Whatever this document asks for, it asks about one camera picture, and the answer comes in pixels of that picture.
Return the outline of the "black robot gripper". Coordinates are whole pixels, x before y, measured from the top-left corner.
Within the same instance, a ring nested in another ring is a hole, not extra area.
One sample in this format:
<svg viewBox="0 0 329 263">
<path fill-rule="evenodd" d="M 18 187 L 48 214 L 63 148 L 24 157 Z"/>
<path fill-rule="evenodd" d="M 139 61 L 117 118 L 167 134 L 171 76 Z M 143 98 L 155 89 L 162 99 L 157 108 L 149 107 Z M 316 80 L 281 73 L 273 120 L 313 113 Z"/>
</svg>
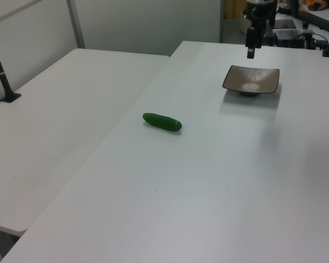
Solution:
<svg viewBox="0 0 329 263">
<path fill-rule="evenodd" d="M 247 30 L 246 47 L 247 58 L 253 59 L 256 48 L 261 48 L 265 35 L 265 24 L 274 26 L 276 15 L 276 1 L 274 0 L 248 0 L 246 18 L 251 22 L 252 27 Z"/>
</svg>

